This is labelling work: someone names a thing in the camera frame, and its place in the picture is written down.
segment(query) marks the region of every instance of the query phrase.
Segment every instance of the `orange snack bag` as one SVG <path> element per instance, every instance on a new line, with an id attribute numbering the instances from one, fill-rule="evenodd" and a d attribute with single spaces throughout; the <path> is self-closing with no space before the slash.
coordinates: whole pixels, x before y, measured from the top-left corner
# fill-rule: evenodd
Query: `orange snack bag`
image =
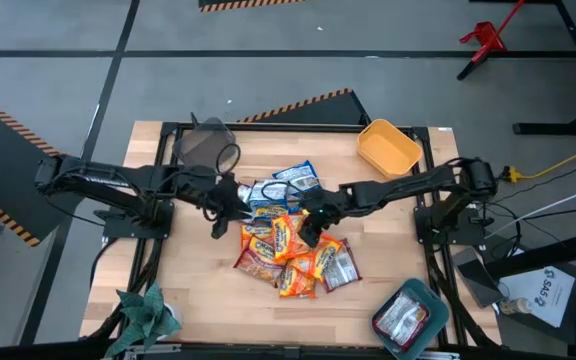
<path id="1" fill-rule="evenodd" d="M 280 298 L 315 298 L 315 279 L 306 276 L 301 271 L 288 266 L 284 270 L 281 286 L 279 287 Z"/>
<path id="2" fill-rule="evenodd" d="M 267 281 L 275 287 L 284 270 L 283 265 L 275 263 L 275 250 L 272 245 L 254 236 L 233 267 Z"/>
<path id="3" fill-rule="evenodd" d="M 330 235 L 321 234 L 317 247 L 307 253 L 298 255 L 290 262 L 290 266 L 312 276 L 319 281 L 324 281 L 324 272 L 337 255 L 337 251 L 343 245 Z"/>
<path id="4" fill-rule="evenodd" d="M 303 221 L 304 217 L 301 215 L 285 215 L 272 220 L 276 262 L 292 259 L 310 251 L 310 246 L 297 234 Z"/>
<path id="5" fill-rule="evenodd" d="M 257 225 L 241 225 L 241 250 L 248 247 L 248 243 L 252 237 L 271 244 L 272 240 L 272 227 L 270 226 L 257 226 Z"/>

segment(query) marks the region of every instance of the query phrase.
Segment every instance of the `food container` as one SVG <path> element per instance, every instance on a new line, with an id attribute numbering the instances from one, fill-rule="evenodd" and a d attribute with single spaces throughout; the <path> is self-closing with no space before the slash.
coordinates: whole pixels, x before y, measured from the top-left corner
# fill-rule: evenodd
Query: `food container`
<path id="1" fill-rule="evenodd" d="M 388 336 L 379 331 L 375 325 L 375 321 L 393 305 L 395 299 L 402 291 L 423 305 L 428 311 L 428 319 L 415 335 L 410 347 L 405 351 Z M 441 301 L 439 295 L 435 294 L 423 281 L 419 279 L 409 279 L 377 310 L 370 323 L 375 334 L 377 334 L 386 349 L 388 349 L 395 358 L 399 360 L 414 360 L 426 349 L 433 338 L 439 334 L 439 331 L 446 326 L 448 316 L 448 307 Z"/>
<path id="2" fill-rule="evenodd" d="M 405 175 L 422 155 L 417 143 L 384 119 L 368 125 L 357 142 L 359 155 L 388 179 Z"/>

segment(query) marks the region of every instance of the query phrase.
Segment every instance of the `wooden table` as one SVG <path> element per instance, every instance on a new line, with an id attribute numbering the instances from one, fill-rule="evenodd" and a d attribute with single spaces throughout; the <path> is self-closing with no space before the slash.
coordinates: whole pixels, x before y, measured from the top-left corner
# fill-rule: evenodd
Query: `wooden table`
<path id="1" fill-rule="evenodd" d="M 161 122 L 136 122 L 124 166 L 152 164 Z M 457 156 L 452 130 L 431 128 L 436 164 Z M 310 160 L 322 184 L 385 180 L 356 153 L 356 134 L 236 132 L 242 157 L 235 169 L 244 183 Z M 279 299 L 278 290 L 233 265 L 239 256 L 240 231 L 231 223 L 221 239 L 210 237 L 212 223 L 200 210 L 176 201 L 171 236 L 164 242 L 157 280 L 165 301 L 183 317 L 183 329 L 170 340 L 207 343 L 381 346 L 370 317 L 411 277 L 426 280 L 423 249 L 417 243 L 412 209 L 415 199 L 390 203 L 370 216 L 347 218 L 329 233 L 348 238 L 363 280 L 317 299 Z M 101 325 L 126 288 L 136 241 L 121 239 L 97 265 L 81 326 L 87 335 Z M 480 309 L 457 276 L 461 300 L 488 336 L 500 342 L 492 309 Z M 452 319 L 448 334 L 454 342 Z"/>

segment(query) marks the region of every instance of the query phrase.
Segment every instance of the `yellow bowl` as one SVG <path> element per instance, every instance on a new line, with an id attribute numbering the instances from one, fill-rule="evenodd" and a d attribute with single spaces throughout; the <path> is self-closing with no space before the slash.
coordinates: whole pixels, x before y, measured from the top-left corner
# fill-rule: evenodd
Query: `yellow bowl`
<path id="1" fill-rule="evenodd" d="M 384 119 L 368 125 L 357 143 L 359 155 L 389 179 L 405 175 L 422 155 L 417 143 Z"/>

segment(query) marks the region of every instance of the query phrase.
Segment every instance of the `green plant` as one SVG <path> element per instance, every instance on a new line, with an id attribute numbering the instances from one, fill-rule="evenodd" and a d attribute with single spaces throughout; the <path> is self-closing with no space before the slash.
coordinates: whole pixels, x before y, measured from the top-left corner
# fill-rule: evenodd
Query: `green plant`
<path id="1" fill-rule="evenodd" d="M 126 350 L 136 341 L 144 340 L 144 350 L 150 348 L 162 335 L 170 335 L 181 329 L 181 324 L 164 307 L 164 296 L 155 282 L 142 297 L 139 294 L 117 290 L 130 324 L 121 336 L 108 348 L 105 357 Z"/>

